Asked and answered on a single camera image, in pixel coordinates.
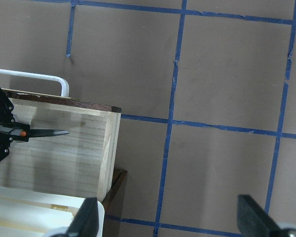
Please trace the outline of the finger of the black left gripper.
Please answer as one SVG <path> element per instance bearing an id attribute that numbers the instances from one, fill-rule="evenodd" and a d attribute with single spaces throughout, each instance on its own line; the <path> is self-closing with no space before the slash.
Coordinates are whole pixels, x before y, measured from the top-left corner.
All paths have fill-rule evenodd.
<path id="1" fill-rule="evenodd" d="M 28 131 L 30 126 L 28 124 L 0 124 L 0 132 L 13 132 L 13 131 Z"/>
<path id="2" fill-rule="evenodd" d="M 12 142 L 28 142 L 28 141 L 29 141 L 28 137 L 0 134 L 0 144 L 10 145 Z"/>

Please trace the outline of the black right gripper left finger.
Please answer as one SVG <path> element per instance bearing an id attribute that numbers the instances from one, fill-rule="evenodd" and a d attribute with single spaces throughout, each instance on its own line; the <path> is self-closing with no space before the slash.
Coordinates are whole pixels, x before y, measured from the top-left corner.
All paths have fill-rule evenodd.
<path id="1" fill-rule="evenodd" d="M 86 198 L 67 229 L 69 237 L 95 237 L 98 233 L 98 205 L 96 197 Z"/>

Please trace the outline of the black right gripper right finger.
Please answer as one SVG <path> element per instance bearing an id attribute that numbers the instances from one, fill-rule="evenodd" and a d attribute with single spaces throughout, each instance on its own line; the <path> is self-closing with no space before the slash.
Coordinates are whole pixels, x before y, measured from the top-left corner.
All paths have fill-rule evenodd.
<path id="1" fill-rule="evenodd" d="M 237 199 L 237 226 L 244 237 L 279 237 L 281 229 L 250 196 Z"/>

